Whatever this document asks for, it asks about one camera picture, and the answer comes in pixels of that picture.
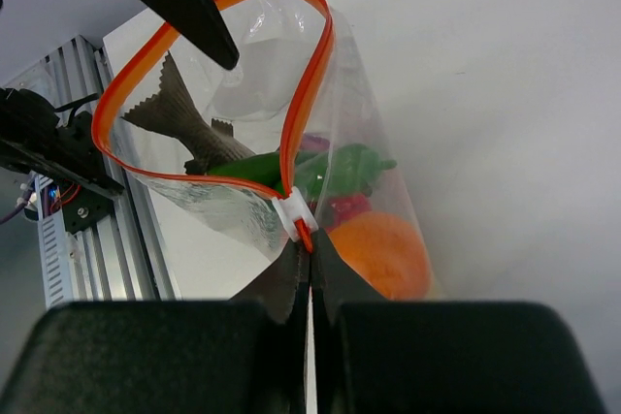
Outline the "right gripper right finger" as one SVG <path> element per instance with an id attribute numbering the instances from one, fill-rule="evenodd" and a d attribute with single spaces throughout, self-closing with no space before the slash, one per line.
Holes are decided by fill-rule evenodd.
<path id="1" fill-rule="evenodd" d="M 540 303 L 390 301 L 312 237 L 322 413 L 602 413 L 570 327 Z"/>

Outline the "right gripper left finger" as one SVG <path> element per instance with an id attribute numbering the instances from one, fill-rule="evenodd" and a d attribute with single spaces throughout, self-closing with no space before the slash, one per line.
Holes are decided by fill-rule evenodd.
<path id="1" fill-rule="evenodd" d="M 34 326 L 5 413 L 302 413 L 309 256 L 228 300 L 73 302 Z"/>

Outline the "orange toy fruit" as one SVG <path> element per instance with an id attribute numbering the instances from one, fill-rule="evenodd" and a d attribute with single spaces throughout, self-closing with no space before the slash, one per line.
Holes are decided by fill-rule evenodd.
<path id="1" fill-rule="evenodd" d="M 422 237 L 407 220 L 367 211 L 329 233 L 341 258 L 386 299 L 421 300 L 432 286 Z"/>

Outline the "grey toy fish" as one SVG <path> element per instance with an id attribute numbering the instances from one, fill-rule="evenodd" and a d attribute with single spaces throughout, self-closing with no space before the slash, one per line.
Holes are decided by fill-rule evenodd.
<path id="1" fill-rule="evenodd" d="M 170 53 L 162 63 L 159 90 L 122 118 L 151 133 L 180 142 L 191 154 L 191 159 L 184 163 L 189 175 L 205 175 L 212 169 L 255 154 L 234 138 L 230 123 L 215 120 L 209 124 L 199 113 Z"/>

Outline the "red toy bell pepper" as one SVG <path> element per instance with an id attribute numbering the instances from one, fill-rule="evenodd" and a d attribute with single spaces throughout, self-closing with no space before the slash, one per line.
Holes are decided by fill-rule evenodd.
<path id="1" fill-rule="evenodd" d="M 352 218 L 371 210 L 371 202 L 364 194 L 331 197 L 322 207 L 318 223 L 327 232 L 331 232 Z"/>

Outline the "green toy chili pepper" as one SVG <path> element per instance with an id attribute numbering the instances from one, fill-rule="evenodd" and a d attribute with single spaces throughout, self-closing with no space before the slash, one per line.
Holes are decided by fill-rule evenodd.
<path id="1" fill-rule="evenodd" d="M 208 175 L 240 178 L 274 188 L 281 182 L 279 153 L 267 152 L 229 162 L 210 169 Z"/>

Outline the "small green toy pepper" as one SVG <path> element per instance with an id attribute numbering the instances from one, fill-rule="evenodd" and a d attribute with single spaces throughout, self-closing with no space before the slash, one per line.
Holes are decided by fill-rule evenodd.
<path id="1" fill-rule="evenodd" d="M 326 197 L 370 196 L 382 174 L 397 167 L 371 147 L 350 143 L 322 152 L 302 151 L 295 161 L 294 185 L 308 200 Z"/>

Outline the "clear zip top bag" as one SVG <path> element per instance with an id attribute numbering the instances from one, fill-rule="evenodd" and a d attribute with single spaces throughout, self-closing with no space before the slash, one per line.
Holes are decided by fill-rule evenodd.
<path id="1" fill-rule="evenodd" d="M 327 0 L 215 3 L 239 48 L 234 70 L 223 70 L 164 24 L 114 77 L 92 124 L 100 151 L 153 195 L 167 266 L 183 298 L 229 298 L 289 241 L 313 252 L 312 233 L 329 238 L 318 221 L 331 197 L 308 200 L 294 185 L 304 133 L 328 139 L 330 152 L 362 143 L 395 160 L 347 20 Z M 209 124 L 230 123 L 254 155 L 279 153 L 277 186 L 189 175 L 184 163 L 191 154 L 180 142 L 122 118 L 159 90 L 167 53 Z M 371 211 L 407 220 L 422 237 L 398 162 L 366 197 Z"/>

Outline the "purple toy onion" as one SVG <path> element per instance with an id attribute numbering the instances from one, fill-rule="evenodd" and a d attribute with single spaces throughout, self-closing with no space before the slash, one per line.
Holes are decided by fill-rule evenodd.
<path id="1" fill-rule="evenodd" d="M 330 148 L 330 141 L 320 135 L 313 133 L 304 133 L 300 145 L 300 149 L 304 151 L 321 152 Z"/>

